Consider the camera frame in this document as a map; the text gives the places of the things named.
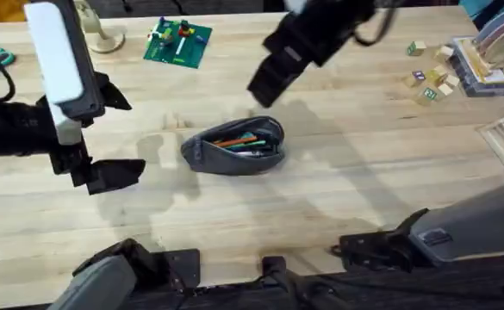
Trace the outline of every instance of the gray pencil case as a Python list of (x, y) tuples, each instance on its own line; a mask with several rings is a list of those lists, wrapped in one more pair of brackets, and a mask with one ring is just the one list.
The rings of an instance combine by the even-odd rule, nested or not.
[[(252, 133), (259, 140), (266, 141), (268, 146), (273, 146), (272, 150), (261, 152), (264, 156), (247, 157), (214, 144), (219, 140), (238, 139), (245, 133)], [(269, 116), (256, 116), (203, 131), (186, 140), (181, 146), (181, 153), (196, 172), (254, 175), (269, 170), (284, 159), (283, 140), (284, 131), (277, 120)]]

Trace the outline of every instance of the lamp base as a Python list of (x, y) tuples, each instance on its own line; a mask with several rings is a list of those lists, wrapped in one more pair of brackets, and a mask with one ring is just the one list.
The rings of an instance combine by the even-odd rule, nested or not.
[(100, 34), (94, 34), (92, 37), (87, 35), (87, 47), (95, 53), (112, 53), (123, 46), (125, 34), (106, 34), (104, 39)]

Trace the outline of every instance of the orange pencil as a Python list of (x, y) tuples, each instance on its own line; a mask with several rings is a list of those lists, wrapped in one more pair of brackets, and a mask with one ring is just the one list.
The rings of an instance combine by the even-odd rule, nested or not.
[(225, 142), (219, 142), (214, 144), (219, 147), (225, 147), (225, 146), (233, 146), (235, 144), (240, 144), (240, 143), (246, 143), (246, 142), (252, 142), (257, 140), (258, 137), (250, 137), (250, 138), (243, 138), (243, 139), (234, 139), (234, 140), (229, 140)]

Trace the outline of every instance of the wooden tabletop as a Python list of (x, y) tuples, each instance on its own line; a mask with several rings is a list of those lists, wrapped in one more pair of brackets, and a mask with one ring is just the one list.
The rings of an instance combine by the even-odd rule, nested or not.
[[(251, 280), (270, 254), (299, 273), (338, 272), (324, 249), (339, 235), (391, 228), (504, 183), (504, 166), (476, 131), (504, 116), (504, 97), (456, 92), (426, 108), (400, 82), (436, 65), (408, 57), (411, 41), (436, 46), (476, 33), (460, 7), (400, 9), (382, 43), (349, 42), (263, 110), (246, 86), (282, 16), (189, 16), (214, 30), (198, 70), (142, 59), (156, 18), (103, 21), (128, 39), (116, 53), (92, 53), (93, 63), (134, 109), (109, 110), (84, 135), (96, 159), (143, 158), (146, 170), (138, 185), (88, 196), (55, 176), (48, 156), (0, 158), (0, 307), (53, 301), (83, 260), (128, 237), (149, 251), (198, 248), (203, 285)], [(379, 22), (361, 32), (372, 37)], [(0, 24), (0, 47), (17, 55), (16, 99), (34, 102), (43, 91), (26, 24)], [(0, 96), (6, 90), (0, 77)], [(181, 142), (234, 108), (280, 120), (288, 160), (256, 177), (190, 171)], [(171, 112), (193, 128), (163, 130)]]

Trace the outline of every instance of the black cable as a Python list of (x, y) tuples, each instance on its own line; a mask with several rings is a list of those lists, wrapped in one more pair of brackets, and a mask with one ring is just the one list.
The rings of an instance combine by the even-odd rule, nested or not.
[(179, 14), (182, 15), (182, 16), (187, 16), (189, 13), (187, 13), (184, 9), (183, 9), (183, 5), (181, 5), (181, 3), (179, 2), (179, 0), (171, 0), (173, 2), (173, 4), (175, 4), (177, 6), (177, 10), (179, 11)]
[(4, 69), (3, 64), (1, 64), (0, 61), (0, 72), (4, 75), (4, 77), (7, 79), (7, 83), (9, 84), (9, 93), (7, 93), (6, 96), (0, 98), (1, 102), (7, 102), (8, 100), (12, 99), (14, 94), (16, 93), (16, 87), (14, 85), (14, 82), (12, 81), (12, 77), (10, 77), (10, 74)]
[(179, 310), (188, 299), (189, 299), (189, 296), (187, 294), (184, 294), (183, 298), (181, 298), (181, 300), (179, 301), (177, 306), (174, 308), (174, 310)]
[(378, 34), (376, 35), (376, 38), (374, 40), (366, 40), (363, 37), (361, 37), (357, 31), (353, 31), (353, 37), (355, 37), (355, 41), (364, 47), (371, 47), (381, 41), (383, 37), (386, 36), (388, 31), (391, 29), (391, 24), (393, 23), (393, 20), (395, 19), (395, 12), (397, 11), (397, 8), (404, 4), (407, 0), (395, 0), (388, 8), (388, 11), (386, 13), (386, 16), (383, 19), (382, 25), (380, 26), (380, 29), (378, 30)]

